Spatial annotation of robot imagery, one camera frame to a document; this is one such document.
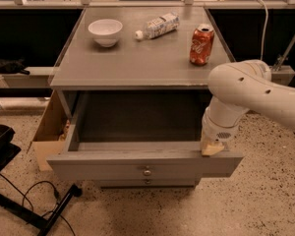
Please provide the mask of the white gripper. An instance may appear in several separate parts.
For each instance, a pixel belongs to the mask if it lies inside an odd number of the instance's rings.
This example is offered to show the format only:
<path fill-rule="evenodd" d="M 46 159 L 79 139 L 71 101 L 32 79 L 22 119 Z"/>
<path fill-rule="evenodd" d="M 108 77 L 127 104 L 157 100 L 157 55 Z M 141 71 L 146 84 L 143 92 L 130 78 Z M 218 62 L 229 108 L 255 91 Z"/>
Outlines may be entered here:
<path fill-rule="evenodd" d="M 231 140 L 238 132 L 238 125 L 223 127 L 215 124 L 207 114 L 202 120 L 201 151 L 211 156 L 224 150 L 224 142 Z"/>

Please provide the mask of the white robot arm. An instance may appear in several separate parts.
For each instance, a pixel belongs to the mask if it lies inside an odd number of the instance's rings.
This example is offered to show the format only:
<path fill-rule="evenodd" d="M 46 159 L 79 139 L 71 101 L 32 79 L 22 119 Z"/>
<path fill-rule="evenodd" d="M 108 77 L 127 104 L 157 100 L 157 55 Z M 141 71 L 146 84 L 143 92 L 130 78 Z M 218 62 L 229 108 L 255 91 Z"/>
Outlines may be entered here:
<path fill-rule="evenodd" d="M 212 99 L 202 119 L 202 155 L 224 150 L 224 144 L 237 134 L 241 118 L 250 110 L 295 132 L 295 88 L 274 83 L 265 62 L 221 64 L 210 71 L 207 85 Z"/>

